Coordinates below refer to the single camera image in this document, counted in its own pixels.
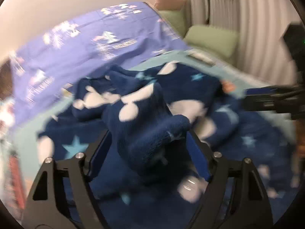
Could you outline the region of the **navy fleece mickey pajama top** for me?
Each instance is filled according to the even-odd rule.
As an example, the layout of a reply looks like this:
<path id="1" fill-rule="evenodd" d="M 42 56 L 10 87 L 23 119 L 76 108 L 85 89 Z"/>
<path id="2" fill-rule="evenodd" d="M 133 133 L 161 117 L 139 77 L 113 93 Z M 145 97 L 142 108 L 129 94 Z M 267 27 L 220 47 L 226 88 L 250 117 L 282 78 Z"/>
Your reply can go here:
<path id="1" fill-rule="evenodd" d="M 185 228 L 212 172 L 189 133 L 226 159 L 253 160 L 274 220 L 297 194 L 292 144 L 262 113 L 246 111 L 217 77 L 170 61 L 144 71 L 113 66 L 81 79 L 72 104 L 38 134 L 41 160 L 72 158 L 103 131 L 89 186 L 110 228 Z"/>

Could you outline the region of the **folded floral pink cloth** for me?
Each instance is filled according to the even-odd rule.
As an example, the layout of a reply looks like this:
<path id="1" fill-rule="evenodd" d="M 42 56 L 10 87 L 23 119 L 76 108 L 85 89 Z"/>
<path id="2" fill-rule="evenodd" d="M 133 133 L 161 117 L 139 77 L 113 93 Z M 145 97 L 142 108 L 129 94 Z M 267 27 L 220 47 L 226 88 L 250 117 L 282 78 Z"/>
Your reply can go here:
<path id="1" fill-rule="evenodd" d="M 26 204 L 25 191 L 23 187 L 22 175 L 19 160 L 16 155 L 9 157 L 9 170 L 12 180 L 12 189 L 19 209 L 24 210 Z"/>

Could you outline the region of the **green pillow near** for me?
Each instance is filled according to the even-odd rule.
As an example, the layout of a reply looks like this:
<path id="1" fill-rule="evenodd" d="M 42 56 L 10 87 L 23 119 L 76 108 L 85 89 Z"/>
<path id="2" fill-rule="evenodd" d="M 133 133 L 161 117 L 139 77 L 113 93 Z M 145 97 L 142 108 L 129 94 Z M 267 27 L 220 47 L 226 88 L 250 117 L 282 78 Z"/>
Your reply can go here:
<path id="1" fill-rule="evenodd" d="M 238 45 L 239 34 L 219 27 L 194 25 L 189 28 L 184 40 L 195 47 L 209 49 L 224 58 L 230 58 Z"/>

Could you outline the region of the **green pillow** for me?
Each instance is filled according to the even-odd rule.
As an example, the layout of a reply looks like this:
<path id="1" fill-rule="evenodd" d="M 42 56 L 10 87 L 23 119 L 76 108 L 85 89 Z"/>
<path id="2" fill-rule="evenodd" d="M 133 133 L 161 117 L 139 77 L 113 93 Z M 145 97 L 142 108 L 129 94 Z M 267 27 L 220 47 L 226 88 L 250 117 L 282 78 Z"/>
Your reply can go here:
<path id="1" fill-rule="evenodd" d="M 209 49 L 224 58 L 230 58 L 238 45 L 239 34 L 219 27 L 194 25 L 189 28 L 184 40 L 195 47 Z"/>
<path id="2" fill-rule="evenodd" d="M 159 10 L 159 14 L 171 24 L 172 28 L 182 36 L 182 38 L 184 38 L 188 28 L 183 10 Z"/>

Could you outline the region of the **beige curtain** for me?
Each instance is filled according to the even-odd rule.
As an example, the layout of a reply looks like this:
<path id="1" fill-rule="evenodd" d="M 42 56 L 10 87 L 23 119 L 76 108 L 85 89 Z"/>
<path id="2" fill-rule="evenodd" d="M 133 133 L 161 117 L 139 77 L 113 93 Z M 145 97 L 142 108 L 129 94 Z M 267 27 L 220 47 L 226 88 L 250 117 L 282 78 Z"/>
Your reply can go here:
<path id="1" fill-rule="evenodd" d="M 297 81 L 296 64 L 282 38 L 291 23 L 301 23 L 290 0 L 188 0 L 187 15 L 191 25 L 238 33 L 237 69 L 270 84 Z"/>

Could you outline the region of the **white patterned baby cloth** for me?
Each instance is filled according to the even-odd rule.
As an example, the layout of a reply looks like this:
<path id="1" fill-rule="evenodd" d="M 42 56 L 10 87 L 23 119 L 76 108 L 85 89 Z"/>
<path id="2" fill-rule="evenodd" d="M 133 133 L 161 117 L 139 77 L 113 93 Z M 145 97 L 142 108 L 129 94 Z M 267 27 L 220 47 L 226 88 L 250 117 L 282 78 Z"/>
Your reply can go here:
<path id="1" fill-rule="evenodd" d="M 15 124 L 14 104 L 15 101 L 12 97 L 8 97 L 5 100 L 1 100 L 1 139 Z"/>

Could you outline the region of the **dark patterned headboard cushion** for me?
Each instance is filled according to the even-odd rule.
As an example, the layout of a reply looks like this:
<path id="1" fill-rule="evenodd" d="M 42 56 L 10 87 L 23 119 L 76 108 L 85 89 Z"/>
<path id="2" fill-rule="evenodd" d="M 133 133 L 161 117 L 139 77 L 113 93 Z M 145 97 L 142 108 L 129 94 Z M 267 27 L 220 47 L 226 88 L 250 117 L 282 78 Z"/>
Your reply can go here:
<path id="1" fill-rule="evenodd" d="M 0 72 L 0 99 L 5 100 L 12 95 L 13 83 L 10 60 L 1 66 Z"/>

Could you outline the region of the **green pillow far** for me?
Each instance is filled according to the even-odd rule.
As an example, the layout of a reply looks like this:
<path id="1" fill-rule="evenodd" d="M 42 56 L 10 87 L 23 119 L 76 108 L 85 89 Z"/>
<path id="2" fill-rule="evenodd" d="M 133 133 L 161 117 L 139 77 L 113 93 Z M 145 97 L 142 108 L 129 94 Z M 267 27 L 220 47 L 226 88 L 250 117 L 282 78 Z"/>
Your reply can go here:
<path id="1" fill-rule="evenodd" d="M 171 24 L 172 28 L 182 36 L 182 38 L 184 38 L 188 28 L 183 10 L 159 10 L 159 14 Z"/>

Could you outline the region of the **peach pink pillow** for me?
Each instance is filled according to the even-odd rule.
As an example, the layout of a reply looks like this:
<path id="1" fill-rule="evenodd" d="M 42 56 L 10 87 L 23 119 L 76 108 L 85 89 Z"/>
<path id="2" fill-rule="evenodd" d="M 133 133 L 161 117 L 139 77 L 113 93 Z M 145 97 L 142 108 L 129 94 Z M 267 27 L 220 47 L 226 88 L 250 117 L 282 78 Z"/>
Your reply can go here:
<path id="1" fill-rule="evenodd" d="M 155 0 L 154 7 L 157 10 L 181 10 L 187 0 Z"/>

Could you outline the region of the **purple tree print sheet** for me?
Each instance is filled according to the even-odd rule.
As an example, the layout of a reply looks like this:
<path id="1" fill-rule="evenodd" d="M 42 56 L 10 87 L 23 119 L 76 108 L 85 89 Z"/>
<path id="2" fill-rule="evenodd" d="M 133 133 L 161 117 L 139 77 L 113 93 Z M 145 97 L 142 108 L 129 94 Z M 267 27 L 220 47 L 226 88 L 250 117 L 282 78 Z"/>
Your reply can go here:
<path id="1" fill-rule="evenodd" d="M 132 68 L 159 54 L 186 50 L 181 37 L 144 2 L 123 3 L 64 21 L 10 53 L 15 124 L 110 66 Z"/>

